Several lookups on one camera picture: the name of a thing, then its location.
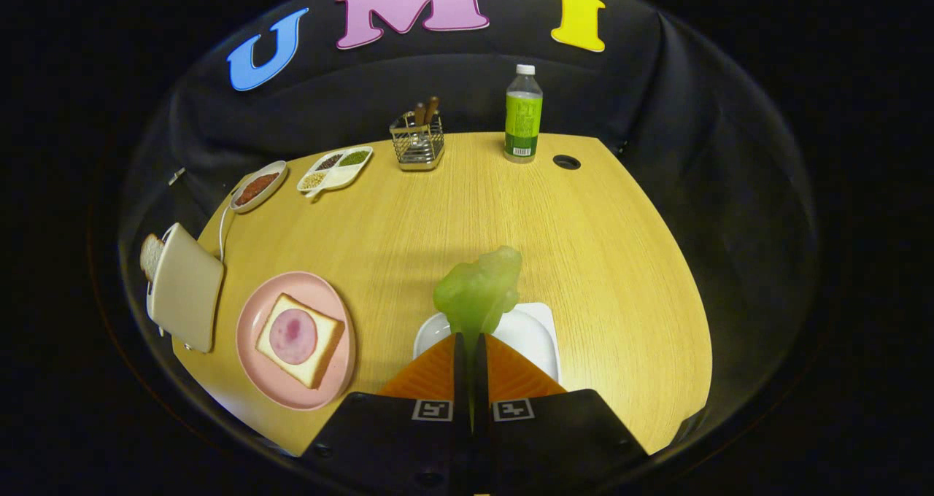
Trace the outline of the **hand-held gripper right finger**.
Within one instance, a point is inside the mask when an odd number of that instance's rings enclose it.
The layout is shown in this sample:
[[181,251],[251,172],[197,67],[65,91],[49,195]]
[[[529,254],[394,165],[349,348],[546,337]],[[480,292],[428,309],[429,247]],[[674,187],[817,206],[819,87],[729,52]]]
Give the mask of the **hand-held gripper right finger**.
[[493,495],[603,495],[648,460],[592,389],[569,392],[500,339],[474,358],[474,470]]

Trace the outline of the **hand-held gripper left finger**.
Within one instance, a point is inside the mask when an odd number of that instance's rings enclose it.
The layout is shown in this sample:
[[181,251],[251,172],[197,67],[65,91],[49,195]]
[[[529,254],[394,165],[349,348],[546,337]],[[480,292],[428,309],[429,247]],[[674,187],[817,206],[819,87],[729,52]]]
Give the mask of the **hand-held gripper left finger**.
[[460,334],[437,346],[445,398],[351,392],[314,437],[303,464],[347,495],[466,495],[468,388]]

